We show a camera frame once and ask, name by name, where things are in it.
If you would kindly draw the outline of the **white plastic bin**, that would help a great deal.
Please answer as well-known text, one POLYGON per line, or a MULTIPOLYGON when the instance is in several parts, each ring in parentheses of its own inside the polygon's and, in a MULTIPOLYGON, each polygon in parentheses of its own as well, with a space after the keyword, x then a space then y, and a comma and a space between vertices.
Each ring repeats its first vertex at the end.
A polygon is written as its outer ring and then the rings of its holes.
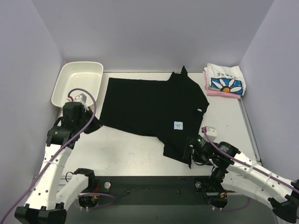
POLYGON ((80 88, 88 91, 96 100, 100 91, 103 65, 98 62, 71 62, 65 64, 57 78, 51 102, 62 108, 68 101, 70 90, 80 88))

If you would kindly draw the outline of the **black t shirt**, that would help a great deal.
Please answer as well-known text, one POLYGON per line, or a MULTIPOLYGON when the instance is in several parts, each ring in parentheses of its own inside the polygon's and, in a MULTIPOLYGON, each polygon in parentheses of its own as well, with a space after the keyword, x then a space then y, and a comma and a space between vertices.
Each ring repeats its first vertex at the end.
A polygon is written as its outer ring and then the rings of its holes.
POLYGON ((167 81, 110 78, 100 120, 107 127, 158 138, 164 156, 190 166, 186 147, 198 135, 208 106, 183 67, 167 81))

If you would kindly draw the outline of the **white daisy print t shirt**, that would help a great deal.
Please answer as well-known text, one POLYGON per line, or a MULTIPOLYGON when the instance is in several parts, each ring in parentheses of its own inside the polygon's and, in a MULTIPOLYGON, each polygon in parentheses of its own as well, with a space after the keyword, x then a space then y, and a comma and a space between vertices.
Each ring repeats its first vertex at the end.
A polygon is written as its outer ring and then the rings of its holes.
POLYGON ((244 95, 246 83, 239 66, 226 67, 208 63, 204 71, 210 90, 244 95))

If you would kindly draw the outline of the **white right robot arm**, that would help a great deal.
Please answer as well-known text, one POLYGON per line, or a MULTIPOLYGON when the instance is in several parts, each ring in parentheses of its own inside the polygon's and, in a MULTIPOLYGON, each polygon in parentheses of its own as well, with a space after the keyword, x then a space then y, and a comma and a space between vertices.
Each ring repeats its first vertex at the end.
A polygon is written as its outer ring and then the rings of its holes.
POLYGON ((242 194, 263 203, 286 222, 298 221, 298 181, 267 170, 227 142, 214 143, 200 135, 187 140, 185 154, 199 165, 213 167, 203 184, 206 190, 242 194))

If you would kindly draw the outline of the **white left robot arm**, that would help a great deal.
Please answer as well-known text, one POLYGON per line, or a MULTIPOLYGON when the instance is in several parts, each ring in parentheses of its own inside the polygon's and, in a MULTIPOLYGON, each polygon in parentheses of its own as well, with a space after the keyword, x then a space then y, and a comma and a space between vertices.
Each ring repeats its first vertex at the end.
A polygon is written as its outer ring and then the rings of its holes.
POLYGON ((58 186, 80 134, 89 134, 100 128, 100 121, 81 100, 65 103, 62 116, 47 133, 43 164, 29 188, 30 196, 24 206, 17 207, 14 213, 20 223, 63 224, 68 208, 79 194, 93 192, 97 187, 95 173, 86 168, 74 171, 61 190, 58 186))

